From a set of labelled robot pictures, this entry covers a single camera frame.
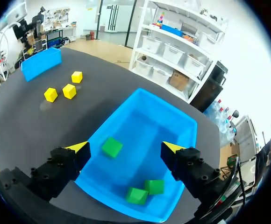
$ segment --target blue tray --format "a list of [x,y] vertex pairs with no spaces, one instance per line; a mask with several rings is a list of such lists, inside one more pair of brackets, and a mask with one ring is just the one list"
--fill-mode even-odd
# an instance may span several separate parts
[[49,48],[33,55],[21,63],[21,71],[27,82],[46,70],[62,63],[61,50]]
[[[174,210],[184,184],[175,181],[160,158],[162,141],[196,145],[197,122],[159,97],[136,90],[90,137],[91,159],[75,183],[93,198],[133,218],[164,222]],[[116,158],[102,152],[107,138],[123,144]],[[145,205],[125,200],[129,187],[162,179],[162,195],[148,196]]]
[[168,31],[172,34],[176,34],[177,36],[181,36],[182,37],[182,32],[178,29],[175,29],[173,27],[169,27],[169,26],[166,26],[166,25],[162,25],[162,30],[165,30],[165,31]]

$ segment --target dark gray tabletop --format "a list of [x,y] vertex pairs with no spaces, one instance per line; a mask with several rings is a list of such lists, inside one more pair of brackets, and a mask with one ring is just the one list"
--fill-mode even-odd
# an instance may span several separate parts
[[[148,90],[195,119],[196,148],[209,165],[219,166],[218,128],[198,110],[118,65],[67,48],[61,51],[61,65],[28,83],[17,70],[0,87],[0,170],[17,166],[29,175],[31,167],[46,161],[50,150],[87,140],[137,88]],[[69,100],[62,96],[62,88],[71,83],[74,71],[82,71],[84,78],[76,85],[77,95]],[[44,99],[49,87],[56,88],[59,94],[54,103]],[[74,182],[68,183],[50,203],[82,217],[125,223],[139,221],[96,201]],[[166,223],[181,224],[193,218],[199,204],[185,189]]]

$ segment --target glass door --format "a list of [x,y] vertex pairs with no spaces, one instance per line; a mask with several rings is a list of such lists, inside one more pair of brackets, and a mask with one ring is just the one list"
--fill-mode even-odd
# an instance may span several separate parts
[[135,0],[103,0],[98,39],[125,46]]
[[[134,10],[132,13],[132,18],[130,20],[130,29],[128,36],[126,38],[126,43],[125,47],[128,48],[133,48],[136,40],[136,33],[139,27],[140,23],[140,18],[143,12],[143,6],[144,6],[145,0],[136,0],[135,5],[134,5]],[[156,5],[153,4],[152,2],[148,3],[147,11],[146,11],[146,16],[145,16],[145,21],[144,24],[149,25],[151,21],[153,21],[154,15],[156,11]],[[141,37],[139,41],[139,46],[141,46],[141,42],[143,41],[142,36],[147,35],[147,31],[142,30],[141,31]]]

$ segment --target yellow cube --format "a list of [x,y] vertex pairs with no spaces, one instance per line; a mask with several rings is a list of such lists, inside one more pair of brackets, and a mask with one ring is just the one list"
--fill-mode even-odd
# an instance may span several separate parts
[[54,88],[48,88],[48,90],[44,93],[44,96],[47,101],[52,102],[57,98],[57,90]]
[[80,83],[83,79],[83,73],[81,71],[75,71],[72,75],[72,82],[73,83]]
[[64,96],[68,99],[72,99],[75,95],[76,95],[76,89],[74,85],[71,84],[67,84],[64,88],[63,88],[63,93]]

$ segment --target colorful toy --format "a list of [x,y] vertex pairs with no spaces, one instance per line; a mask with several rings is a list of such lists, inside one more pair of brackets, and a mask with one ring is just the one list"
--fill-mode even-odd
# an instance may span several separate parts
[[161,28],[163,25],[163,19],[164,19],[164,12],[161,14],[160,18],[157,20],[157,23],[155,25]]
[[57,90],[54,88],[48,88],[47,91],[45,91],[44,96],[48,102],[53,103],[57,98]]
[[159,195],[164,193],[164,180],[145,181],[145,190],[149,191],[150,195]]
[[148,196],[148,191],[138,189],[138,188],[129,188],[126,195],[126,201],[133,204],[145,204]]
[[73,83],[80,83],[83,79],[83,73],[81,71],[75,71],[72,75],[72,82]]
[[123,145],[112,137],[109,137],[102,146],[102,150],[110,157],[115,158]]
[[74,85],[71,84],[67,84],[64,88],[63,88],[63,93],[64,96],[68,99],[72,99],[75,95],[76,95],[76,89]]

